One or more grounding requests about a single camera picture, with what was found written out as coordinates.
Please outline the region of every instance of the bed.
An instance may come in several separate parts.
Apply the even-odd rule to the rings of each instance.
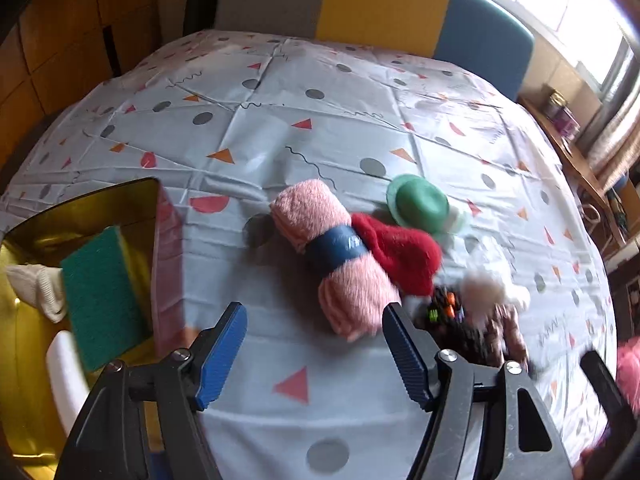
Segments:
[[[493,238],[531,292],[521,325],[536,386],[575,462],[606,425],[578,360],[595,348],[615,371],[616,328],[560,162],[511,100],[530,34],[487,0],[368,0],[376,18],[358,34],[359,0],[301,1],[218,0],[216,25],[233,30],[167,44],[65,110],[0,198],[0,230],[158,178],[184,220],[188,332],[213,326],[231,301],[249,313],[222,396],[201,416],[223,477],[404,478],[429,415],[409,400],[382,335],[347,344],[332,334],[318,279],[277,234],[269,202],[320,178],[350,211],[384,217],[393,177],[424,176],[472,218],[442,241],[437,281],[460,279]],[[436,18],[416,24],[429,2]],[[283,9],[298,21],[265,24]],[[388,33],[403,16],[419,33]],[[313,26],[281,29],[296,23]],[[473,475],[480,431],[478,408],[460,478]]]

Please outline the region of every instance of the window frame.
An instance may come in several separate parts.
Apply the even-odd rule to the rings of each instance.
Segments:
[[[601,98],[608,90],[615,79],[617,72],[620,70],[623,60],[625,59],[628,43],[625,41],[624,34],[618,48],[618,52],[606,78],[602,84],[598,83],[591,72],[585,67],[585,65],[570,51],[570,49],[558,38],[558,35],[554,30],[547,27],[542,21],[540,21],[530,10],[526,9],[521,3],[514,2],[513,0],[492,0],[496,4],[500,5],[508,12],[518,18],[525,27],[532,32],[542,36],[548,41],[551,46],[556,49],[564,59],[575,68],[580,77],[590,86],[590,88]]]

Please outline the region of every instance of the wooden shelf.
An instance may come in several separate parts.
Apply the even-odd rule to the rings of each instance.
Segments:
[[[588,193],[589,196],[591,196],[591,198],[593,198],[596,205],[602,209],[605,218],[607,219],[607,223],[609,224],[609,229],[613,234],[613,239],[618,247],[622,248],[626,244],[626,240],[616,224],[613,211],[609,206],[609,201],[607,200],[598,179],[593,174],[593,171],[591,171],[589,164],[578,148],[571,149],[571,147],[569,147],[567,149],[562,142],[562,136],[558,133],[556,127],[553,126],[552,122],[547,119],[546,116],[531,103],[531,101],[524,97],[519,97],[518,102],[532,115],[542,131],[545,133],[547,139],[549,139],[549,142],[551,142],[551,145],[556,150],[556,153],[562,162],[562,169],[564,172],[574,176],[578,180],[580,186]]]

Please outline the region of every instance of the hat brim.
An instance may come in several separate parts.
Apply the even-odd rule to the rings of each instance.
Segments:
[[[400,227],[407,227],[407,228],[414,227],[402,217],[402,215],[400,214],[400,211],[398,210],[398,206],[396,204],[396,196],[398,195],[398,190],[404,184],[412,180],[423,180],[423,177],[414,175],[414,174],[398,175],[395,177],[395,179],[391,181],[391,183],[386,188],[386,206],[389,208],[389,212],[391,213],[391,216],[394,218],[394,220]]]

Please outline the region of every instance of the orange triangle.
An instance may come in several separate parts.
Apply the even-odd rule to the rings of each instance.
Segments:
[[[306,379],[306,366],[292,376],[284,379],[273,387],[274,393],[295,399],[302,404],[309,404],[309,389]]]
[[[451,127],[451,129],[453,130],[454,133],[462,135],[463,137],[465,137],[465,134],[462,133],[462,130],[460,130],[460,128],[457,127],[454,123],[449,123],[449,126]]]
[[[553,239],[553,238],[551,237],[551,235],[549,234],[549,231],[547,231],[547,230],[546,230],[546,227],[545,227],[545,234],[546,234],[546,239],[548,240],[548,242],[549,242],[551,245],[555,245],[556,243],[554,242],[554,239]]]
[[[409,162],[412,162],[412,163],[415,164],[415,160],[413,159],[413,157],[411,155],[409,155],[404,148],[398,148],[397,150],[391,150],[391,153],[393,153],[396,156],[399,156],[400,158],[404,158],[404,160],[408,160]]]
[[[303,130],[311,130],[311,119],[305,119],[304,121],[300,121],[299,123],[292,124],[295,128],[302,128]]]
[[[216,158],[217,160],[221,160],[222,162],[226,162],[227,164],[235,164],[229,148],[225,148],[224,150],[220,150],[219,152],[211,153],[211,155],[207,156],[209,158]]]
[[[471,200],[467,200],[466,203],[469,204],[469,209],[471,209],[471,216],[473,216],[474,218],[482,212],[482,210],[476,204],[471,202]]]

